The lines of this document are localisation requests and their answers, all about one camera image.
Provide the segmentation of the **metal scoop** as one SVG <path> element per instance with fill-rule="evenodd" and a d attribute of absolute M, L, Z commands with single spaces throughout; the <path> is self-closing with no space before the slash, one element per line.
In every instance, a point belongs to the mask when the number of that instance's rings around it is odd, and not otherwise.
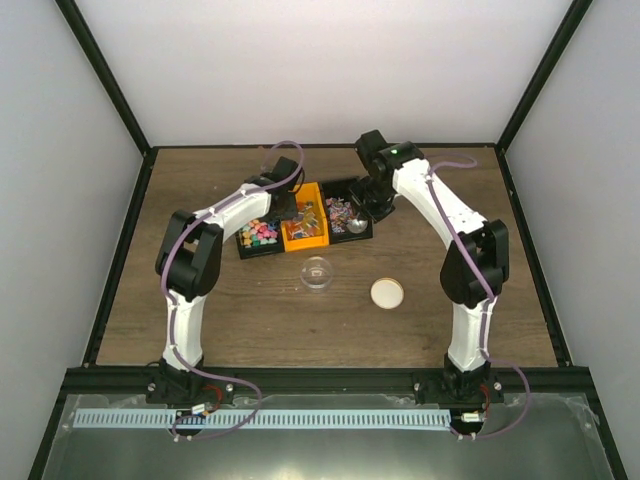
<path fill-rule="evenodd" d="M 360 214 L 354 214 L 346 221 L 346 229 L 354 235 L 364 233 L 368 228 L 369 221 Z"/>

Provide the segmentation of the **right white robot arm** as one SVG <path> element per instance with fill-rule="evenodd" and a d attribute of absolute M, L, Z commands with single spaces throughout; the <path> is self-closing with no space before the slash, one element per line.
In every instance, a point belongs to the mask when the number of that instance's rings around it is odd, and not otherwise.
<path fill-rule="evenodd" d="M 388 143 L 377 131 L 362 134 L 355 151 L 367 175 L 351 188 L 359 213 L 377 223 L 406 199 L 431 225 L 447 249 L 440 284 L 453 306 L 447 359 L 456 368 L 444 378 L 447 396 L 458 403 L 480 390 L 474 372 L 490 361 L 488 332 L 494 305 L 509 278 L 509 232 L 467 206 L 438 176 L 444 168 L 469 169 L 462 153 L 426 156 L 414 143 Z"/>

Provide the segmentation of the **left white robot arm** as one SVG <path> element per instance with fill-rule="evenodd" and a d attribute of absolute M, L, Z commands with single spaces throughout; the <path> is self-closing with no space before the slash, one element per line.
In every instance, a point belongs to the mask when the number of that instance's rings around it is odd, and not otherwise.
<path fill-rule="evenodd" d="M 193 370 L 203 359 L 203 311 L 220 275 L 224 243 L 249 221 L 280 210 L 302 173 L 300 160 L 281 157 L 272 170 L 249 178 L 218 203 L 171 216 L 155 270 L 167 305 L 162 359 L 178 370 L 168 388 L 181 403 L 194 403 L 204 392 L 205 381 Z"/>

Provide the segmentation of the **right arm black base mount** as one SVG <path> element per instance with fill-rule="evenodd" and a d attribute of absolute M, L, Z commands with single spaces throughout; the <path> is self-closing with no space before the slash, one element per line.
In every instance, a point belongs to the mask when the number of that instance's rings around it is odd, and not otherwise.
<path fill-rule="evenodd" d="M 494 387 L 497 380 L 488 361 L 481 360 L 479 367 L 463 371 L 447 353 L 443 355 L 441 368 L 419 369 L 411 373 L 415 401 L 438 404 L 442 408 L 471 408 L 486 399 L 490 404 L 503 403 L 502 391 Z"/>

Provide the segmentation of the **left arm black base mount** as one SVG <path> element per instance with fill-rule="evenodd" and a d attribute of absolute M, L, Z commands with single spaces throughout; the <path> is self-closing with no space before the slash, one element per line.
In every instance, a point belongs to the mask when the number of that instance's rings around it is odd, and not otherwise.
<path fill-rule="evenodd" d="M 183 407 L 207 402 L 230 404 L 234 397 L 232 384 L 176 369 L 164 360 L 157 366 L 149 366 L 147 371 L 146 400 L 150 404 Z"/>

